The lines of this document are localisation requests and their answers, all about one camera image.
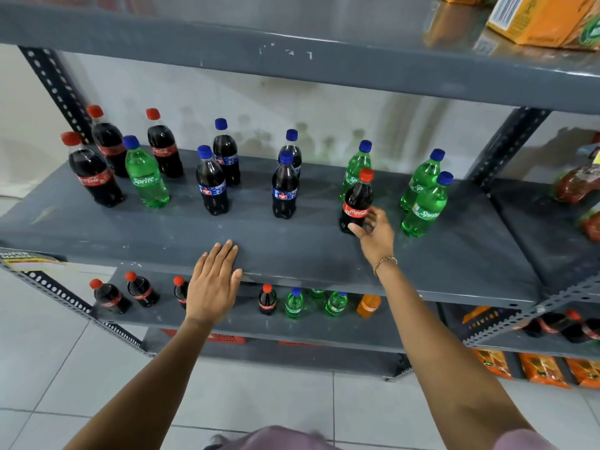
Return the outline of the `yellow shelf label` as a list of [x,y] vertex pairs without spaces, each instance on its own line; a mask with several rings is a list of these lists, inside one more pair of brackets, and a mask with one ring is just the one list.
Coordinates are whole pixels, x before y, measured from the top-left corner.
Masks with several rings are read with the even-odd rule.
[[60,262],[53,257],[26,251],[0,251],[0,260],[12,271],[22,273],[34,271],[51,273],[64,271],[67,268],[65,262]]

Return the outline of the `grey metal shelf rack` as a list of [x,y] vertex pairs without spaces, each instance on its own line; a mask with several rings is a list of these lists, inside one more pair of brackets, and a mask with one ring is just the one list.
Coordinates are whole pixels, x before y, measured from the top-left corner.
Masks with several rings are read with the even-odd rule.
[[[458,13],[457,28],[430,41],[426,31],[439,19],[434,0],[347,0],[346,12],[335,0],[192,0],[187,8],[162,6],[166,1],[0,0],[0,43],[19,46],[85,144],[92,141],[91,118],[59,49],[234,77],[515,105],[466,178],[451,184],[437,223],[422,238],[400,233],[395,257],[442,320],[439,305],[532,303],[536,274],[489,194],[552,111],[600,115],[600,52],[514,45],[485,31],[479,22],[486,11],[466,6],[449,6]],[[195,149],[179,151],[185,173],[166,179],[170,201],[160,209],[144,205],[132,181],[121,177],[115,180],[125,200],[110,208],[95,203],[66,162],[0,217],[0,251],[53,257],[66,270],[14,272],[2,260],[0,266],[154,356],[167,342],[159,329],[175,330],[184,319],[173,277],[188,281],[202,251],[231,238],[241,248],[235,266],[244,271],[244,285],[216,332],[250,342],[218,345],[209,356],[385,378],[407,372],[389,306],[383,303],[368,319],[355,313],[358,295],[385,294],[356,238],[338,225],[344,168],[305,161],[294,216],[276,218],[271,178],[281,134],[274,143],[274,152],[262,158],[241,156],[241,184],[227,190],[229,211],[219,216],[203,205]],[[157,304],[143,308],[129,294],[130,271],[149,280]],[[130,310],[118,314],[97,305],[89,287],[94,278],[120,289]],[[259,310],[263,284],[277,294],[270,316]],[[293,287],[304,295],[299,318],[284,309]],[[325,290],[326,299],[313,300],[310,289]],[[348,296],[339,316],[325,310],[335,291]],[[320,347],[280,346],[278,340]]]
[[578,224],[600,202],[600,190],[566,204],[555,201],[551,185],[501,179],[489,197],[536,274],[532,303],[491,307],[466,325],[463,316],[475,307],[439,305],[438,310],[468,348],[503,351],[514,378],[525,378],[518,354],[531,353],[554,357],[567,382],[577,385],[565,359],[600,361],[600,343],[573,344],[554,334],[532,338],[522,328],[545,313],[567,309],[582,320],[600,318],[600,243],[590,241]]

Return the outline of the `person's left hand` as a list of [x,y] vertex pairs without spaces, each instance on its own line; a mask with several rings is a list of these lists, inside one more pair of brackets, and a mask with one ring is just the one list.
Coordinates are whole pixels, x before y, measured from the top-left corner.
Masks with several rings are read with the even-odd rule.
[[236,300],[238,291],[230,291],[230,277],[239,248],[233,242],[226,263],[221,271],[217,271],[217,254],[225,243],[216,243],[209,251],[211,255],[211,271],[206,277],[194,278],[193,273],[188,287],[187,311],[184,325],[203,325],[214,327],[220,322]]

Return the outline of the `person's right hand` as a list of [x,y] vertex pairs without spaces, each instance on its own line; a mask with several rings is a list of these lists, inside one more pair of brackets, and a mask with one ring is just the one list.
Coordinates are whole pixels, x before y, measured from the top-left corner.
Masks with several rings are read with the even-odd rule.
[[397,263],[394,257],[394,230],[388,222],[386,212],[371,206],[363,227],[371,226],[371,235],[359,239],[362,252],[371,265],[373,273],[385,262]]

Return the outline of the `orange soda bottle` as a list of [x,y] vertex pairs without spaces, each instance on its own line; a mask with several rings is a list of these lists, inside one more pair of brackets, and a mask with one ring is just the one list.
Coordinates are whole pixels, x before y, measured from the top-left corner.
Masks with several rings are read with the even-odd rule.
[[379,309],[381,302],[381,296],[364,294],[357,305],[356,312],[361,318],[371,318]]

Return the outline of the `person's right forearm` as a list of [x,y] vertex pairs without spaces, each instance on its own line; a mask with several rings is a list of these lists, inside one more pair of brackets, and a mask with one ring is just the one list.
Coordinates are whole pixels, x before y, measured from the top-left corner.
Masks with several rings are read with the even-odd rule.
[[447,450],[487,450],[509,431],[532,430],[499,380],[444,326],[394,262],[376,272]]

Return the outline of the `blue cap cola bottle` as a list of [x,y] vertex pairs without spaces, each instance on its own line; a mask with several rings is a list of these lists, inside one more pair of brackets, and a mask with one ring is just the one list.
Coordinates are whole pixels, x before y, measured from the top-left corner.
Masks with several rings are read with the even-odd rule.
[[298,131],[296,129],[288,129],[286,132],[286,143],[280,149],[278,154],[278,162],[281,161],[281,154],[285,151],[291,152],[293,156],[292,166],[294,167],[296,174],[298,177],[301,175],[301,165],[302,165],[302,153],[297,146],[298,140]]
[[234,138],[229,134],[228,122],[224,118],[215,120],[217,135],[213,141],[213,152],[215,158],[226,177],[227,186],[237,186],[241,183],[239,171],[238,147]]
[[299,176],[293,158],[291,151],[282,151],[272,176],[272,210],[277,218],[291,219],[296,211]]
[[228,213],[229,199],[226,176],[208,145],[197,148],[200,163],[196,169],[196,180],[206,210],[214,216]]

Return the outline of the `pink clothing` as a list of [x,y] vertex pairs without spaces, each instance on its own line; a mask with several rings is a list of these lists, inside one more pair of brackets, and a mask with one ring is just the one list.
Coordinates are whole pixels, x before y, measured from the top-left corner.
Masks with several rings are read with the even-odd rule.
[[[228,440],[214,436],[213,442],[202,450],[342,450],[326,439],[301,431],[269,426],[244,437]],[[559,450],[538,432],[514,430],[500,436],[487,450]]]

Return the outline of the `orange snack packet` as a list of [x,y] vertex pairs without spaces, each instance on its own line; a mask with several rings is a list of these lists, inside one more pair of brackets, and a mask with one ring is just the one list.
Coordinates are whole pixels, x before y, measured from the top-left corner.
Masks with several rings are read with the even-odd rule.
[[472,352],[477,359],[486,366],[486,368],[494,375],[505,378],[508,380],[514,380],[507,360],[506,355],[500,350],[490,350],[485,348],[472,348]]
[[467,323],[471,322],[472,320],[474,320],[474,319],[476,320],[478,316],[485,314],[490,309],[491,309],[491,307],[484,306],[484,305],[480,305],[478,307],[473,308],[472,310],[470,310],[463,316],[462,324],[466,325]]
[[570,389],[566,377],[556,359],[547,355],[518,354],[522,371],[529,382]]
[[578,386],[600,390],[600,361],[574,358],[565,361]]

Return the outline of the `red juice bottle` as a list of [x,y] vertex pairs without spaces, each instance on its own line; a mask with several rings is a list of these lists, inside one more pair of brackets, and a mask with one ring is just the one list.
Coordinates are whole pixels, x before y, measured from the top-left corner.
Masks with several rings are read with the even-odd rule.
[[600,202],[587,211],[578,224],[590,241],[600,243]]
[[555,201],[576,204],[592,191],[600,190],[600,143],[593,146],[588,161],[557,180],[552,188]]

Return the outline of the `person's left forearm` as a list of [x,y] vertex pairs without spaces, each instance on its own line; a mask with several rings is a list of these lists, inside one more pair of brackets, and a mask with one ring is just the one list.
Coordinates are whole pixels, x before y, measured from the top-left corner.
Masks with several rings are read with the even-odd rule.
[[63,450],[160,450],[215,322],[186,317],[161,352]]

